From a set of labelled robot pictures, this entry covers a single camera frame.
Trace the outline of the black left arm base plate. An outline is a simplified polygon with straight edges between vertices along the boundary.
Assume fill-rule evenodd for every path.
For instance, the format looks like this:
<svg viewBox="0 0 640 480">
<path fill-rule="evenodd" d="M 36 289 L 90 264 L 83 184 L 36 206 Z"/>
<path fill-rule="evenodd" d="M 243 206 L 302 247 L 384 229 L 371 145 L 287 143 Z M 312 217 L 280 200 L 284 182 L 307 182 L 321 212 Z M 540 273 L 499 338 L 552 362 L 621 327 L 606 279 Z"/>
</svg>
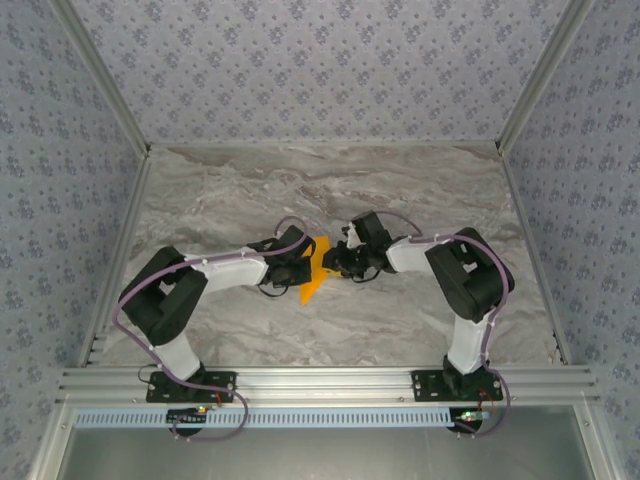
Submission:
<svg viewBox="0 0 640 480">
<path fill-rule="evenodd" d="M 201 370 L 188 382 L 234 390 L 235 371 Z M 232 403 L 231 393 L 185 387 L 171 380 L 164 372 L 153 372 L 148 380 L 146 401 L 148 403 Z"/>
</svg>

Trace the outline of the aluminium frame rail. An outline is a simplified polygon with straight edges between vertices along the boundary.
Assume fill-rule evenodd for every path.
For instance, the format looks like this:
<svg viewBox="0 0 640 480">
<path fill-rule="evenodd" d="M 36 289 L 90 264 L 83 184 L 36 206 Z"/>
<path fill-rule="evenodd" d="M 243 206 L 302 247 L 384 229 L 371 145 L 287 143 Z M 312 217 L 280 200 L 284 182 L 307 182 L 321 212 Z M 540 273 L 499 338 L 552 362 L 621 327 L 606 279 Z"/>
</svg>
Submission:
<svg viewBox="0 0 640 480">
<path fill-rule="evenodd" d="M 626 480 L 604 409 L 583 402 L 574 413 L 595 480 Z"/>
<path fill-rule="evenodd" d="M 56 480 L 73 430 L 75 409 L 55 404 L 27 480 Z"/>
</svg>

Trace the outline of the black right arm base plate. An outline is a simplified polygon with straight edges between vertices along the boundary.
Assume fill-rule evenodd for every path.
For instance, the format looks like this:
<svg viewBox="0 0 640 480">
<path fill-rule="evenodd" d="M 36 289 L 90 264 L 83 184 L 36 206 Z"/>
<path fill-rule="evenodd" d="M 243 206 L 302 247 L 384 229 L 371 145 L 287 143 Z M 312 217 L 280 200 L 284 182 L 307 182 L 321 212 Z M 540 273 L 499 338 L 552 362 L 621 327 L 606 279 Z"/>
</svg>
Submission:
<svg viewBox="0 0 640 480">
<path fill-rule="evenodd" d="M 482 368 L 467 375 L 460 375 L 455 369 L 414 370 L 410 377 L 416 402 L 479 402 L 504 398 L 497 376 Z"/>
</svg>

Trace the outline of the thin aluminium table edge rail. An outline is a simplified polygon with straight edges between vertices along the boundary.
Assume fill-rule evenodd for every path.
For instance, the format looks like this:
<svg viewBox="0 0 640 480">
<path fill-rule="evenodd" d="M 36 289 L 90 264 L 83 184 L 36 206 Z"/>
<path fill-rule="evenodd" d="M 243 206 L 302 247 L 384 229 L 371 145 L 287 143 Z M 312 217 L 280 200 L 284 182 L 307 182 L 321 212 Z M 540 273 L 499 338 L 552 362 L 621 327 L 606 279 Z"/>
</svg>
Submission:
<svg viewBox="0 0 640 480">
<path fill-rule="evenodd" d="M 381 140 L 364 141 L 349 140 L 294 140 L 294 141 L 236 141 L 236 142 L 155 142 L 149 144 L 153 148 L 243 148 L 243 147 L 465 147 L 497 150 L 494 140 Z"/>
</svg>

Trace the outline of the grey sheet metal panel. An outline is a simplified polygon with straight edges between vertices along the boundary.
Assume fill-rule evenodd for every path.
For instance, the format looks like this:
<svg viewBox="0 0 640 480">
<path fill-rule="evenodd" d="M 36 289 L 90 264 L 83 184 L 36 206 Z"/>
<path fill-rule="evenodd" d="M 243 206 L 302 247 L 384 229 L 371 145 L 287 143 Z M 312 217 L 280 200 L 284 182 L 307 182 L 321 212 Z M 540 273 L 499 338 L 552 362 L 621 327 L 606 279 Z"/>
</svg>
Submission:
<svg viewBox="0 0 640 480">
<path fill-rule="evenodd" d="M 440 429 L 248 430 L 214 444 L 164 430 L 78 430 L 57 480 L 595 480 L 581 446 Z"/>
</svg>

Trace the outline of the aluminium table side rail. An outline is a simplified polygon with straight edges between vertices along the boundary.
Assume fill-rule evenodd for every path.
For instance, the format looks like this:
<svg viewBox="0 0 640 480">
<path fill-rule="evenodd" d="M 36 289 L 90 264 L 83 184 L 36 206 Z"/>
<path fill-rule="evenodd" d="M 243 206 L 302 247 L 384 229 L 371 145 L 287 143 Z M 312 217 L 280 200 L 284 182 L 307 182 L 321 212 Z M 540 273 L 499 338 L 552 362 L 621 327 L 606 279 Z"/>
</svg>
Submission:
<svg viewBox="0 0 640 480">
<path fill-rule="evenodd" d="M 519 194 L 518 186 L 511 170 L 511 166 L 508 159 L 502 154 L 499 155 L 504 176 L 509 187 L 511 198 L 514 203 L 514 208 L 518 220 L 521 224 L 525 243 L 527 246 L 529 258 L 532 264 L 533 272 L 536 277 L 536 281 L 552 325 L 553 335 L 555 338 L 557 350 L 559 351 L 559 357 L 563 365 L 571 365 L 573 363 L 572 354 L 566 336 L 564 334 L 563 325 L 560 315 L 555 305 L 551 289 L 546 278 L 546 274 L 543 268 L 543 264 L 535 244 L 534 235 L 531 226 L 528 222 L 525 207 L 521 196 Z"/>
<path fill-rule="evenodd" d="M 150 163 L 148 158 L 149 152 L 146 151 L 141 157 L 134 176 L 130 196 L 107 265 L 106 275 L 98 291 L 95 308 L 79 352 L 77 366 L 80 368 L 86 368 L 90 364 L 91 352 L 96 338 L 111 324 L 112 315 L 118 303 L 121 283 L 133 245 L 135 229 L 149 178 Z"/>
</svg>

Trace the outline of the aluminium mounting rail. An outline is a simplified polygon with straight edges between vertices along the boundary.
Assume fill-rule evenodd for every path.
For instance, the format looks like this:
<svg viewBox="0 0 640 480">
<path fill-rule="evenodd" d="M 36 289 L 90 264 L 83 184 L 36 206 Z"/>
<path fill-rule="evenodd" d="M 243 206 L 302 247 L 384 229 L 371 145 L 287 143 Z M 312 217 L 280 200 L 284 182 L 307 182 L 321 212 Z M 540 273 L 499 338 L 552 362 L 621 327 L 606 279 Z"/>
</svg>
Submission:
<svg viewBox="0 0 640 480">
<path fill-rule="evenodd" d="M 235 367 L 236 391 L 251 407 L 394 407 L 415 402 L 412 367 Z M 601 399 L 586 366 L 503 366 L 511 405 L 567 406 Z M 135 367 L 63 372 L 57 403 L 138 406 L 147 387 Z"/>
</svg>

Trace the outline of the small black controller board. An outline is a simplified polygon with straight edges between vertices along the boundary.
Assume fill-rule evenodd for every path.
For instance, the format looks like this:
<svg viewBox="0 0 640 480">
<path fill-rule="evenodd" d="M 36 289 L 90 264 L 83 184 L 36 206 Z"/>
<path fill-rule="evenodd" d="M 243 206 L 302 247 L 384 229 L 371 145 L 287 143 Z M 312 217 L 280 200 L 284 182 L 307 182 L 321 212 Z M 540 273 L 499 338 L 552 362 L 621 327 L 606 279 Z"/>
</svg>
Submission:
<svg viewBox="0 0 640 480">
<path fill-rule="evenodd" d="M 486 420 L 489 420 L 492 416 L 493 411 L 488 410 L 485 411 L 481 408 L 471 409 L 471 408 L 451 408 L 450 414 L 452 421 L 456 425 L 464 424 L 469 425 L 473 428 L 480 428 L 482 423 Z"/>
<path fill-rule="evenodd" d="M 169 426 L 193 427 L 204 425 L 210 409 L 207 407 L 189 407 L 169 409 L 165 415 L 165 423 Z"/>
</svg>

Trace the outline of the aluminium frame post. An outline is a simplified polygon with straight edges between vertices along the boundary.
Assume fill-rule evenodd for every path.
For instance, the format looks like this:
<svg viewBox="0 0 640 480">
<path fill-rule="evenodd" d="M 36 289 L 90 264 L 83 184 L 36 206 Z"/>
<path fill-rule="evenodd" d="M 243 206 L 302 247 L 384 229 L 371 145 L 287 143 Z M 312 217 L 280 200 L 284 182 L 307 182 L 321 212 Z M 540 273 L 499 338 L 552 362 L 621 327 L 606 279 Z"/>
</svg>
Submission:
<svg viewBox="0 0 640 480">
<path fill-rule="evenodd" d="M 146 157 L 148 143 L 72 2 L 70 0 L 47 1 L 127 139 L 139 156 Z"/>
<path fill-rule="evenodd" d="M 595 3 L 596 0 L 568 0 L 566 8 L 496 139 L 500 156 L 505 157 L 514 146 Z"/>
</svg>

